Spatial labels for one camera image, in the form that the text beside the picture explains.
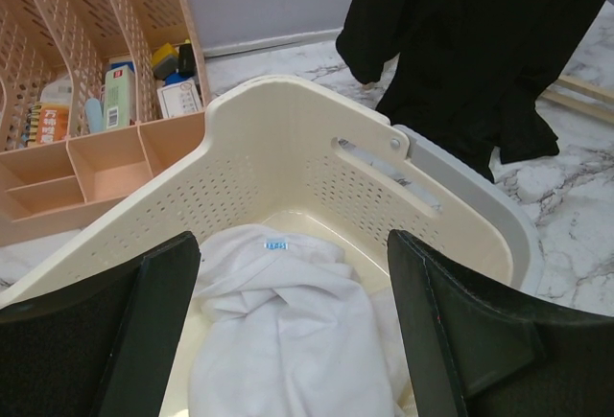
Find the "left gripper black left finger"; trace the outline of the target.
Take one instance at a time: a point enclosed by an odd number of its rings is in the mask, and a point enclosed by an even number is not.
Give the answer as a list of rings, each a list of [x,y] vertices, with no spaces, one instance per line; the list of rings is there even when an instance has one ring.
[[[156,416],[201,254],[190,232],[1,311],[4,416]]]

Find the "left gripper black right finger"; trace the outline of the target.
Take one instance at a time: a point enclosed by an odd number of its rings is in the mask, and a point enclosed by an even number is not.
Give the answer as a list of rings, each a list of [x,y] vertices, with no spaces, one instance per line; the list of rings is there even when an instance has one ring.
[[[501,284],[412,234],[388,237],[421,416],[609,416],[613,320]]]

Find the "white t shirt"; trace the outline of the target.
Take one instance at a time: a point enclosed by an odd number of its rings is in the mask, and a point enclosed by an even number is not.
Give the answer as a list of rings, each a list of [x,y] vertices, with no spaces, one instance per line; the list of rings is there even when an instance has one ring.
[[[211,327],[193,416],[399,416],[409,382],[391,289],[366,292],[334,243],[242,225],[201,245]]]

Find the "black t shirt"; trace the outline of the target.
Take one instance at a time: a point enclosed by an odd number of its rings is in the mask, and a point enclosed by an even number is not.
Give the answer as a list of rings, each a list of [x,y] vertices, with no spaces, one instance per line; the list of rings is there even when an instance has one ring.
[[[395,74],[377,105],[484,177],[555,156],[537,113],[606,0],[352,0],[336,48],[360,83]]]

